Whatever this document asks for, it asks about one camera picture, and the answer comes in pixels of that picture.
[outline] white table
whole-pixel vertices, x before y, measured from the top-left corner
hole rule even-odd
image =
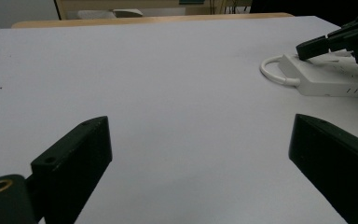
[[[358,136],[358,98],[309,97],[258,65],[337,27],[315,17],[0,32],[0,175],[78,123],[113,162],[76,223],[346,223],[288,159],[296,113]]]

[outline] white power strip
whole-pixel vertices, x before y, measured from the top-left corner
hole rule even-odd
[[[328,53],[304,62],[284,54],[278,67],[287,77],[299,78],[296,87],[303,95],[358,97],[358,64],[352,56]]]

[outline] power cord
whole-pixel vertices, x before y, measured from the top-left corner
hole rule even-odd
[[[260,64],[260,71],[261,73],[268,78],[269,80],[276,82],[281,85],[285,86],[299,86],[300,85],[300,79],[299,78],[289,78],[289,77],[279,77],[274,74],[271,74],[269,71],[267,71],[267,64],[269,63],[278,63],[282,58],[282,55],[275,56],[271,58],[267,58]]]

